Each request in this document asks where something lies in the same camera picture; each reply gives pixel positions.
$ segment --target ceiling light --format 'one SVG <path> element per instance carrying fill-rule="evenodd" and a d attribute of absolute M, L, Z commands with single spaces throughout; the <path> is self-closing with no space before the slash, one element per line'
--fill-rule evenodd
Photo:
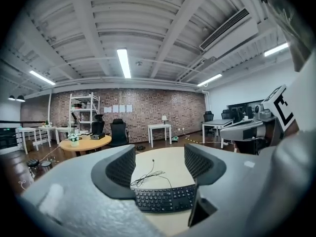
<path fill-rule="evenodd" d="M 34 72 L 33 70 L 31 70 L 30 73 L 31 73 L 33 76 L 36 76 L 37 78 L 42 79 L 43 81 L 45 81 L 45 82 L 47 82 L 47 83 L 49 83 L 49 84 L 51 84 L 51 85 L 55 85 L 54 82 L 48 80 L 48 79 L 45 78 L 45 77 L 42 77 L 41 75 L 39 75 L 38 73 Z"/>
<path fill-rule="evenodd" d="M 279 45 L 279 46 L 277 46 L 277 47 L 275 47 L 275 48 L 273 48 L 273 49 L 271 49 L 271 50 L 265 52 L 265 57 L 267 57 L 267 56 L 270 55 L 270 54 L 279 52 L 279 51 L 281 51 L 282 49 L 285 49 L 285 48 L 287 48 L 287 47 L 288 47 L 288 43 L 284 43 L 284 44 L 282 44 L 282 45 Z"/>
<path fill-rule="evenodd" d="M 129 64 L 128 64 L 128 57 L 127 57 L 127 50 L 118 49 L 117 52 L 118 52 L 120 66 L 122 67 L 125 78 L 131 78 Z"/>
<path fill-rule="evenodd" d="M 24 96 L 22 96 L 22 95 L 18 96 L 16 101 L 25 102 Z"/>
<path fill-rule="evenodd" d="M 210 81 L 214 81 L 215 79 L 218 79 L 218 78 L 221 77 L 221 76 L 222 76 L 221 74 L 218 74 L 218 75 L 216 75 L 216 76 L 210 78 L 209 80 L 206 80 L 206 81 L 204 81 L 204 82 L 201 82 L 201 83 L 198 84 L 197 86 L 200 87 L 200 86 L 202 86 L 202 85 L 204 85 L 204 84 L 207 84 L 207 83 L 210 82 Z"/>

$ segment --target ceiling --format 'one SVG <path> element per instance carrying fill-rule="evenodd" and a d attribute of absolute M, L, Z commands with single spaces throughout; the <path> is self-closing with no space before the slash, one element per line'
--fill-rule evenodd
<path fill-rule="evenodd" d="M 258 33 L 205 60 L 199 46 L 246 8 Z M 0 53 L 0 80 L 29 97 L 96 87 L 199 91 L 218 74 L 278 62 L 263 52 L 284 43 L 281 30 L 260 0 L 29 0 Z M 132 79 L 123 77 L 116 54 L 127 48 Z M 285 54 L 281 59 L 289 59 Z M 200 67 L 194 66 L 203 61 Z"/>

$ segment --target ergonomic keyboard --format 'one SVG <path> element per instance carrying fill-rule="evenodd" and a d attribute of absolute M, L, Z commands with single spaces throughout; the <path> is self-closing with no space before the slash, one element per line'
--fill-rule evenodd
<path fill-rule="evenodd" d="M 143 212 L 166 213 L 189 210 L 193 206 L 195 185 L 170 189 L 135 189 L 136 205 Z"/>

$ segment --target wooden floor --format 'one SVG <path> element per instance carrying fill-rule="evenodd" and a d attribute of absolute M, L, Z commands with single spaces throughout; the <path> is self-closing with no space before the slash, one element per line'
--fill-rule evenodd
<path fill-rule="evenodd" d="M 190 134 L 189 139 L 195 140 L 197 142 L 202 142 L 202 132 L 197 132 Z M 209 137 L 206 137 L 206 141 L 212 142 L 212 143 L 205 143 L 208 147 L 218 148 L 221 147 L 221 140 L 220 137 L 213 137 L 212 135 L 209 135 Z M 169 148 L 169 147 L 183 147 L 184 144 L 187 143 L 193 143 L 192 141 L 189 141 L 186 139 L 186 136 L 180 136 L 178 142 L 172 142 L 172 145 L 169 144 L 169 140 L 157 140 L 154 141 L 154 147 L 151 148 L 150 144 L 148 142 L 145 143 L 137 143 L 135 146 L 144 146 L 146 147 L 144 150 L 137 151 L 137 153 L 142 153 L 148 150 L 152 149 L 159 149 L 159 148 Z M 29 152 L 28 155 L 25 154 L 24 151 L 15 151 L 11 152 L 5 155 L 0 156 L 0 161 L 3 165 L 4 171 L 7 174 L 7 178 L 9 180 L 9 183 L 11 184 L 13 191 L 17 194 L 20 194 L 23 192 L 23 188 L 21 187 L 21 184 L 19 182 L 25 181 L 23 184 L 24 188 L 27 188 L 30 186 L 30 181 L 32 180 L 29 174 L 28 167 L 26 166 L 26 162 L 29 159 L 36 158 L 38 160 L 42 160 L 49 152 L 53 151 L 55 148 L 57 148 L 56 142 L 52 142 L 51 148 L 48 146 L 47 143 L 44 143 L 43 145 L 39 145 L 39 151 L 32 151 Z M 228 144 L 227 146 L 224 146 L 224 150 L 227 151 L 234 151 L 234 147 L 232 144 Z M 51 153 L 48 157 L 44 158 L 44 160 L 53 160 L 52 164 L 53 166 L 68 160 L 70 158 L 76 157 L 75 152 L 68 152 L 63 151 L 61 148 L 57 148 L 53 153 Z M 35 177 L 38 179 L 42 174 L 40 173 Z"/>

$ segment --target white shelving unit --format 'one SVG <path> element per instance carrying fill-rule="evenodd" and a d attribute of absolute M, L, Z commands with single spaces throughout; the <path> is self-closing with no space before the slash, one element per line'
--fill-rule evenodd
<path fill-rule="evenodd" d="M 79 102 L 90 102 L 90 108 L 84 108 L 84 109 L 75 109 L 72 108 L 72 104 L 74 101 L 79 101 Z M 73 96 L 70 94 L 70 100 L 69 100 L 69 122 L 68 125 L 71 127 L 71 120 L 72 120 L 72 115 L 71 113 L 73 112 L 79 112 L 79 115 L 77 118 L 80 120 L 80 112 L 88 112 L 90 113 L 90 119 L 89 121 L 80 121 L 81 124 L 90 124 L 90 131 L 91 131 L 91 124 L 93 122 L 93 112 L 96 114 L 100 113 L 100 97 L 97 97 L 93 95 L 93 92 L 90 93 L 88 96 Z"/>

